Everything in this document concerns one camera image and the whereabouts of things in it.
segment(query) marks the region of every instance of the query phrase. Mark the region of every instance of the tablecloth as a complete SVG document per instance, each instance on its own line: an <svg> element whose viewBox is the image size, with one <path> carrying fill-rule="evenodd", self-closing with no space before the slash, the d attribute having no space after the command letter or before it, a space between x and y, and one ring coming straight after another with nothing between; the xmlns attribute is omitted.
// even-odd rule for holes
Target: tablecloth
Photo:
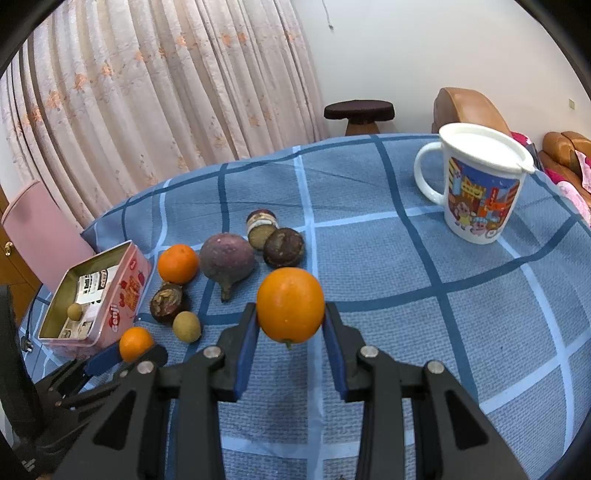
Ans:
<svg viewBox="0 0 591 480"><path fill-rule="evenodd" d="M399 361L441 359L476 399L530 478L551 468L591 406L590 232L540 172L524 184L498 241L454 235L413 179L413 159L433 135L331 139L248 161L212 166L156 185L113 208L83 234L97 251L133 240L152 264L170 245L199 250L214 233L244 235L249 212L271 209L303 233L303 267L321 282L343 321ZM442 159L424 174L443 189ZM138 324L166 346L169 363L215 343L238 321L269 268L237 285L233 300L199 275L188 286L202 339L180 343L151 318L155 269ZM50 299L33 305L36 332ZM34 380L63 362L38 341L25 361ZM104 381L105 377L94 382ZM334 391L321 334L287 351L259 338L248 390L220 406L229 480L352 480L362 406ZM167 479L174 478L173 407ZM414 438L405 403L407 478Z"/></svg>

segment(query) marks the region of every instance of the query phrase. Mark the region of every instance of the stool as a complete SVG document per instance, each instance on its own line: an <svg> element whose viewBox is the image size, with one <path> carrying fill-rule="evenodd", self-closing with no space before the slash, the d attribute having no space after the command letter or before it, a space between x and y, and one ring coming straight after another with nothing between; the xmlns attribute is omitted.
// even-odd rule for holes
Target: stool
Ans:
<svg viewBox="0 0 591 480"><path fill-rule="evenodd" d="M346 136L378 134L376 122L394 118L394 105L383 100L349 100L333 103L324 109L328 120L349 120Z"/></svg>

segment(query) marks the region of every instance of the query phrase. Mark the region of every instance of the white mug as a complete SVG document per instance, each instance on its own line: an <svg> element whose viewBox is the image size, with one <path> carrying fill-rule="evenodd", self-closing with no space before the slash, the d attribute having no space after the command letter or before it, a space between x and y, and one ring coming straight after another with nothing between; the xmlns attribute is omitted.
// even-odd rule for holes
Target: white mug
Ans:
<svg viewBox="0 0 591 480"><path fill-rule="evenodd" d="M474 244L494 242L511 216L534 159L521 144L492 128L447 124L439 142L425 145L414 160L414 179L421 192L443 207L447 226ZM433 190L421 172L427 152L443 153L443 193Z"/></svg>

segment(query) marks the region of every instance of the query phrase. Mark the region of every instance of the screw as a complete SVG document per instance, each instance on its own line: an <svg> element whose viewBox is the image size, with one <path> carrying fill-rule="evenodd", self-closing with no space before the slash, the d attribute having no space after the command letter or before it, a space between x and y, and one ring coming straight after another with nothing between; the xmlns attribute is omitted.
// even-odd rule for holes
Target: screw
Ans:
<svg viewBox="0 0 591 480"><path fill-rule="evenodd" d="M144 360L138 365L138 372L142 375L149 374L152 370L154 370L154 364L149 360Z"/></svg>
<svg viewBox="0 0 591 480"><path fill-rule="evenodd" d="M208 346L203 350L205 358L217 358L222 354L222 349L217 345Z"/></svg>
<svg viewBox="0 0 591 480"><path fill-rule="evenodd" d="M363 345L360 351L365 358L376 358L379 353L379 350L373 345Z"/></svg>
<svg viewBox="0 0 591 480"><path fill-rule="evenodd" d="M429 370L432 374L442 374L445 371L445 367L439 360L431 360L427 364L427 370Z"/></svg>

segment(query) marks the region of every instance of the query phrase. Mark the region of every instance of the cartoon print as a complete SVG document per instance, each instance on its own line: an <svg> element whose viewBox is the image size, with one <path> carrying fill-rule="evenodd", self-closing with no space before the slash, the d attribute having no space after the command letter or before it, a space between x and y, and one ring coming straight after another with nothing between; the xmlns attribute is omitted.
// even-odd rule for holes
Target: cartoon print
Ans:
<svg viewBox="0 0 591 480"><path fill-rule="evenodd" d="M447 184L456 225L485 238L500 231L519 190L519 180L482 172L456 158L449 160Z"/></svg>
<svg viewBox="0 0 591 480"><path fill-rule="evenodd" d="M464 202L458 203L454 214L457 218L456 225L461 226L462 230L465 230L467 226L470 226L470 209L468 208L468 205Z"/></svg>
<svg viewBox="0 0 591 480"><path fill-rule="evenodd" d="M142 284L133 275L130 275L127 280L122 280L119 286L122 290L119 292L119 306L122 308L127 306L131 310L135 310L138 305L139 291Z"/></svg>
<svg viewBox="0 0 591 480"><path fill-rule="evenodd" d="M455 170L452 173L452 194L458 196L462 194L462 172Z"/></svg>
<svg viewBox="0 0 591 480"><path fill-rule="evenodd" d="M472 218L472 227L470 228L470 233L476 236L482 236L486 232L486 224L488 220L484 217L473 217Z"/></svg>

